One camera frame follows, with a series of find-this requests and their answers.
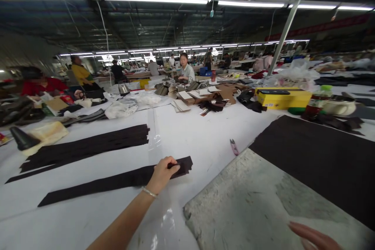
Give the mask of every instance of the red banner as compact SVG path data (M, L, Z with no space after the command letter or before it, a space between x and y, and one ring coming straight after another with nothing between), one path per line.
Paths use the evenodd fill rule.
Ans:
M328 23L322 23L319 25L313 25L310 27L302 28L302 29L290 30L286 37L289 38L289 37L295 37L295 36L305 35L309 33L316 33L316 32L321 32L321 31L326 31L326 30L331 30L331 29L349 27L352 25L360 25L360 24L366 23L369 17L370 17L370 14L363 14L360 16L345 18L342 20L336 20L336 21L331 21ZM273 34L269 37L267 36L264 40L273 41L273 40L279 40L280 38L281 38L281 33L278 33L278 34Z

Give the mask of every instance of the metal pole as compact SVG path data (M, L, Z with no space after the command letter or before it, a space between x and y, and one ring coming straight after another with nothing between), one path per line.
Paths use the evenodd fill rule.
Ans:
M300 4L300 2L301 2L301 0L294 0L293 7L290 10L288 19L286 20L286 23L285 23L285 26L284 26L284 30L282 31L282 34L281 34L279 45L277 46L276 52L273 55L272 64L271 64L270 68L268 69L267 76L270 76L273 72L273 69L275 68L277 59L279 58L279 55L280 55L280 52L281 52L281 48L284 45L284 41L285 41L286 36L289 32L290 26L292 25L294 16L296 15L297 8L298 8L298 5Z

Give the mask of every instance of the beverage bottle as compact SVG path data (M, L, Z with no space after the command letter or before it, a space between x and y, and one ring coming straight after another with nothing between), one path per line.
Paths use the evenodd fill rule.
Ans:
M305 120L315 119L332 96L331 89L331 85L321 85L320 90L312 94L309 104L301 118Z
M216 79L216 70L213 70L211 74L211 81L215 82L215 79Z

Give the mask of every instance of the scissors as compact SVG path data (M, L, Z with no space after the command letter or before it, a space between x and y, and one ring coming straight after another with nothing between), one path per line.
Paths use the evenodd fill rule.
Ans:
M234 155L239 155L239 152L238 152L238 149L237 149L236 143L234 142L233 139L229 139L229 140L230 140L230 145L231 145L231 147L232 147L232 150L233 150Z

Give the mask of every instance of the hand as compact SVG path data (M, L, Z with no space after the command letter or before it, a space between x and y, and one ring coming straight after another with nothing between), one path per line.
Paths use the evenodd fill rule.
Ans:
M165 188L172 175L180 169L180 165L168 169L167 166L169 163L177 164L177 161L172 156L168 156L159 161L154 167L154 173L146 189L157 195Z
M305 250L341 250L341 247L332 238L308 226L290 222L289 228L301 237L301 243Z

